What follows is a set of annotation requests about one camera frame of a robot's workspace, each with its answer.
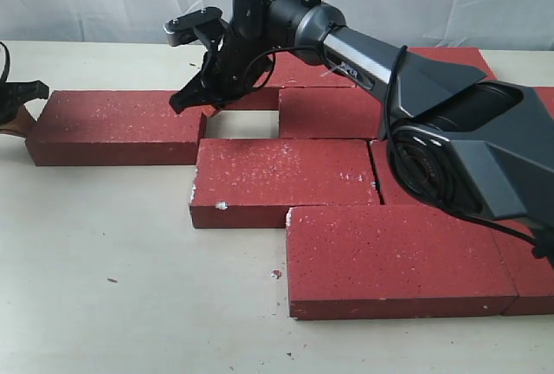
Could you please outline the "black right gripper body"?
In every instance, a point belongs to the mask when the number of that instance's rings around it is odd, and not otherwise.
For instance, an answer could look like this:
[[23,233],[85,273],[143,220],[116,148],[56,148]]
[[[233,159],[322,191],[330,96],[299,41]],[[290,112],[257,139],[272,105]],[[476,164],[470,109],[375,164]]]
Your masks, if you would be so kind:
[[200,104],[226,106],[249,94],[272,65],[272,50],[264,39],[247,39],[227,29],[222,46],[202,69]]

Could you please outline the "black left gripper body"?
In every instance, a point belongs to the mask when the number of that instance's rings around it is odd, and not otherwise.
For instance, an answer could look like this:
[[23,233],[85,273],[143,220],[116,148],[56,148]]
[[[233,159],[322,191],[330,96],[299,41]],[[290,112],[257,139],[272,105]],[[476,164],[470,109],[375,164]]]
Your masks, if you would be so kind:
[[23,84],[6,83],[1,86],[1,125],[16,118],[19,107],[24,105]]

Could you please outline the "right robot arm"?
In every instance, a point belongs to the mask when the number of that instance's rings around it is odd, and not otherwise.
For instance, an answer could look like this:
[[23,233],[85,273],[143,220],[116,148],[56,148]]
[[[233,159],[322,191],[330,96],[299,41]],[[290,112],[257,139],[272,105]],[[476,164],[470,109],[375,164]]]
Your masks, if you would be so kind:
[[199,72],[171,96],[174,111],[222,109],[250,94],[279,52],[351,80],[382,107],[389,168],[416,200],[502,230],[538,259],[553,256],[553,118],[531,87],[432,60],[348,27],[322,0],[233,0],[172,19],[168,43],[199,41]]

